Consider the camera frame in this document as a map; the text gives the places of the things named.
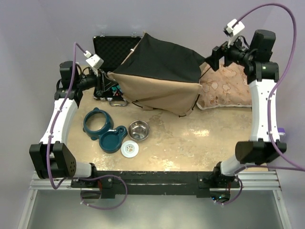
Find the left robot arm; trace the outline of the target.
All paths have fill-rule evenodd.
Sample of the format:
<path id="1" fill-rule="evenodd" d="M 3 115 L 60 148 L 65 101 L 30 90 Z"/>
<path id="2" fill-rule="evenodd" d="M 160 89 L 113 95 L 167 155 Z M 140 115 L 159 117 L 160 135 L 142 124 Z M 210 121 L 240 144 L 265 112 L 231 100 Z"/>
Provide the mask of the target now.
<path id="1" fill-rule="evenodd" d="M 67 147 L 69 129 L 79 108 L 83 91 L 101 88 L 102 61 L 87 62 L 89 73 L 78 71 L 72 61 L 60 64 L 61 78 L 56 84 L 54 110 L 48 128 L 39 143 L 32 144 L 29 154 L 39 178 L 79 178 L 88 187 L 98 184 L 99 176 L 92 171 L 90 163 L 77 162 Z"/>

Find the beige and black pet tent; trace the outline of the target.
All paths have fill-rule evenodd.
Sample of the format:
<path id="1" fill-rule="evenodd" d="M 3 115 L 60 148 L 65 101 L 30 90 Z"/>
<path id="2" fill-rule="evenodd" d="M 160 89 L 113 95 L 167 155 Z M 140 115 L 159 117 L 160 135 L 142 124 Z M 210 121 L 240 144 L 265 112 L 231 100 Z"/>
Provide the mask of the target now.
<path id="1" fill-rule="evenodd" d="M 145 33 L 107 76 L 118 83 L 129 103 L 183 117 L 193 111 L 203 94 L 200 78 L 206 65 L 196 51 Z"/>

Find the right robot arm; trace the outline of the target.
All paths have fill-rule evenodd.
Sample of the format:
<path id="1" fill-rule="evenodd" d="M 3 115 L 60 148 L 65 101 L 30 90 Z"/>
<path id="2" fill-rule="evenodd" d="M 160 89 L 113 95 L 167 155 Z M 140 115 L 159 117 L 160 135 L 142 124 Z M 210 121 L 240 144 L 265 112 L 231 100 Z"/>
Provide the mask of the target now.
<path id="1" fill-rule="evenodd" d="M 225 42 L 214 47 L 205 59 L 214 71 L 219 69 L 221 58 L 224 58 L 225 67 L 232 63 L 244 67 L 252 99 L 250 139 L 237 142 L 234 155 L 214 168 L 218 172 L 213 174 L 212 181 L 217 187 L 224 187 L 229 177 L 243 167 L 270 163 L 287 150 L 278 133 L 276 105 L 271 103 L 276 96 L 274 87 L 279 82 L 279 66 L 270 61 L 275 40 L 274 32 L 256 30 L 249 46 L 244 47 L 237 38 L 232 45 Z"/>

